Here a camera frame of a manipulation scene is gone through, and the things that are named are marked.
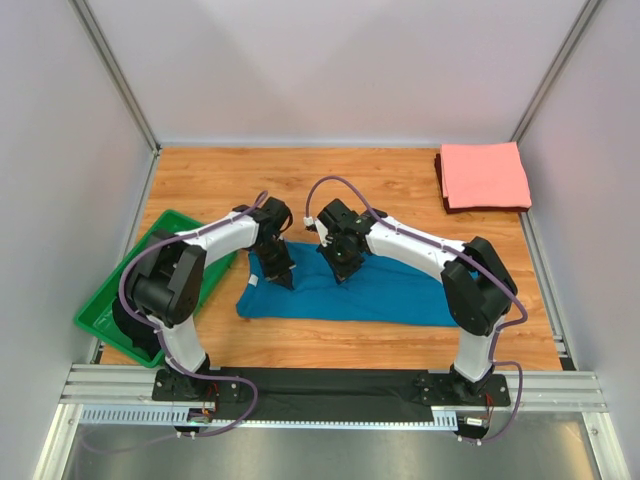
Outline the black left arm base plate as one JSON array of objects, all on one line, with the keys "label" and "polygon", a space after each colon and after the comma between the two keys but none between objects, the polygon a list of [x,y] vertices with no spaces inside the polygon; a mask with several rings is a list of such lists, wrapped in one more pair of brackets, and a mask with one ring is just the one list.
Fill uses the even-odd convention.
[{"label": "black left arm base plate", "polygon": [[151,398],[154,401],[210,401],[215,397],[217,385],[183,375],[171,368],[162,368],[155,375]]}]

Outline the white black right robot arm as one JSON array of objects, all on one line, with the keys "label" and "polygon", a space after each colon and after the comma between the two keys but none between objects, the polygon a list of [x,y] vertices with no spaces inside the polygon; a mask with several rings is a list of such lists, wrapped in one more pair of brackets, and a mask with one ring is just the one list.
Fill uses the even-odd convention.
[{"label": "white black right robot arm", "polygon": [[459,396],[481,392],[494,371],[499,329],[517,296],[515,282],[488,240],[433,236],[380,210],[359,214],[339,199],[317,216],[306,216],[304,224],[318,234],[318,252],[337,283],[358,272],[365,255],[401,262],[439,282],[449,314],[460,329],[449,373],[451,388]]}]

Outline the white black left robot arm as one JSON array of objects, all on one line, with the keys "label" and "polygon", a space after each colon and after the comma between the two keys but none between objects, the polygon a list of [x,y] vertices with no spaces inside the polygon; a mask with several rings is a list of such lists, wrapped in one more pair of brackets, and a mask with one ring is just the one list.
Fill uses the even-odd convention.
[{"label": "white black left robot arm", "polygon": [[254,253],[269,282],[292,290],[295,266],[284,231],[293,214],[285,202],[262,192],[222,219],[182,233],[153,234],[123,270],[118,297],[127,314],[151,328],[170,371],[198,382],[218,382],[194,325],[204,273],[238,250]]}]

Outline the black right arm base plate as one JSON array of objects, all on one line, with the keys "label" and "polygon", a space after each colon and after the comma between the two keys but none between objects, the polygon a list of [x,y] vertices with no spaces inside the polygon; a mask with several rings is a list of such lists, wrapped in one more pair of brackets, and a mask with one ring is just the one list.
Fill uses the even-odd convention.
[{"label": "black right arm base plate", "polygon": [[504,375],[490,371],[477,382],[471,382],[455,370],[446,373],[421,372],[414,380],[421,401],[429,406],[511,405],[509,387]]}]

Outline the blue t shirt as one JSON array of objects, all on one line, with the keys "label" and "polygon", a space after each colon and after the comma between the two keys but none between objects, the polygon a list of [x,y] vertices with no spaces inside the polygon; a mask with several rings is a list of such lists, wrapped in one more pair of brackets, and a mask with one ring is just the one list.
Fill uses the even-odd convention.
[{"label": "blue t shirt", "polygon": [[257,256],[251,253],[247,287],[236,304],[239,316],[456,325],[441,284],[415,268],[370,256],[355,275],[338,284],[315,245],[290,242],[287,247],[295,261],[294,288],[267,281]]}]

